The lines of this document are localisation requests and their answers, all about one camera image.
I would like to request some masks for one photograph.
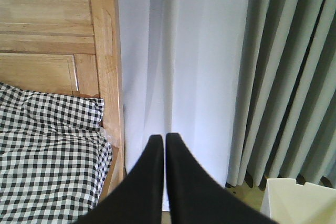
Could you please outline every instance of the black and white checkered cloth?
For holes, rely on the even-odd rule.
[[[0,83],[0,222],[70,223],[97,204],[112,159],[103,106]]]

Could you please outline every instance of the white box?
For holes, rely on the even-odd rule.
[[[280,224],[335,224],[336,190],[292,178],[267,180],[261,210]]]

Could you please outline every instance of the gray curtain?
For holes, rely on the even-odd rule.
[[[336,0],[249,0],[227,182],[336,186]]]

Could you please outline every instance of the white object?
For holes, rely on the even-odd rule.
[[[292,178],[267,180],[261,212],[280,224],[336,223],[336,190]]]
[[[225,185],[247,2],[119,0],[127,171],[151,134],[179,132]]]

